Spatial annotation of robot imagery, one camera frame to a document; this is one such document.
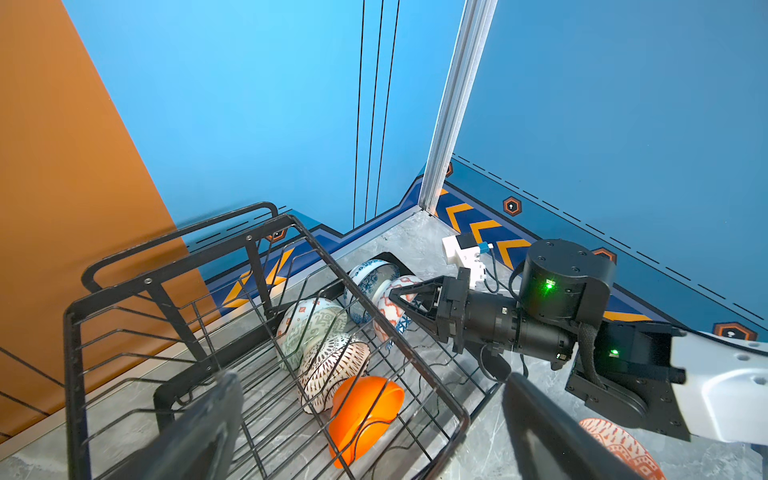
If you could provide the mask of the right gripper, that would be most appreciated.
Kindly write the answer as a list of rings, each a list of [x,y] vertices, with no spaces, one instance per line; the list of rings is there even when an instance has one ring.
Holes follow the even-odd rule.
[[[609,258],[563,239],[541,239],[530,245],[525,261],[515,267],[519,292],[511,297],[471,292],[459,277],[400,277],[387,299],[435,340],[453,341],[461,352],[466,343],[547,360],[560,369],[578,347],[582,366],[595,367],[594,350],[604,322],[616,265]]]

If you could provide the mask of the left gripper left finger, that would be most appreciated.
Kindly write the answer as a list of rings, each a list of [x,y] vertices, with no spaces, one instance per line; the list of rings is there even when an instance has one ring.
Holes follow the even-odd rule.
[[[239,434],[243,391],[237,374],[225,371],[215,386],[109,479],[224,479]]]

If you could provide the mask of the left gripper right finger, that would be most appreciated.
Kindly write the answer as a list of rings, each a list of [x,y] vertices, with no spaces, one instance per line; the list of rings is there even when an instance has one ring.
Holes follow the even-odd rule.
[[[502,410],[524,479],[639,477],[519,373],[505,382]]]

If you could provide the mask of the blue floral bowl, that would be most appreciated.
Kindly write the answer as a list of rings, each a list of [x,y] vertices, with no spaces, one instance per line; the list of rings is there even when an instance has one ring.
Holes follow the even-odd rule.
[[[385,260],[371,259],[356,266],[349,276],[359,290],[376,304],[386,287],[400,277],[400,268]],[[365,324],[371,320],[371,315],[349,289],[344,290],[342,302],[354,323]]]

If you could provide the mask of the white lattice bowl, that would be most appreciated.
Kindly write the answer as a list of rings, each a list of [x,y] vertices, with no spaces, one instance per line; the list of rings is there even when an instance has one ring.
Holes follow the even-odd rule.
[[[309,414],[330,409],[341,384],[364,374],[369,356],[368,343],[347,333],[330,334],[309,346],[299,368],[302,409]]]

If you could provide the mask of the orange bowl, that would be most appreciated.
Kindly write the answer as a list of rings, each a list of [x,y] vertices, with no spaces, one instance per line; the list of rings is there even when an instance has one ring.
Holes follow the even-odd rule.
[[[404,389],[379,376],[349,378],[333,397],[329,452],[337,469],[362,458],[386,433],[404,404]]]

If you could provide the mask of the green patterned bowl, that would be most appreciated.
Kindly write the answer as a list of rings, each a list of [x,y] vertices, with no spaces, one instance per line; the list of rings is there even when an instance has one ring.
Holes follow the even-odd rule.
[[[296,370],[310,345],[335,333],[343,333],[348,321],[349,316],[342,306],[322,297],[291,305],[276,336],[276,343],[285,358],[282,368]]]

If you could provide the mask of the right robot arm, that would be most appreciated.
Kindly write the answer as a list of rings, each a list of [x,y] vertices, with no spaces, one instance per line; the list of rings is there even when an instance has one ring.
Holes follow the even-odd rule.
[[[389,299],[435,340],[469,351],[484,374],[509,377],[504,351],[569,369],[566,390],[607,420],[689,440],[767,442],[767,351],[669,322],[607,315],[615,264],[563,239],[533,243],[506,294],[476,290],[470,266],[396,287]]]

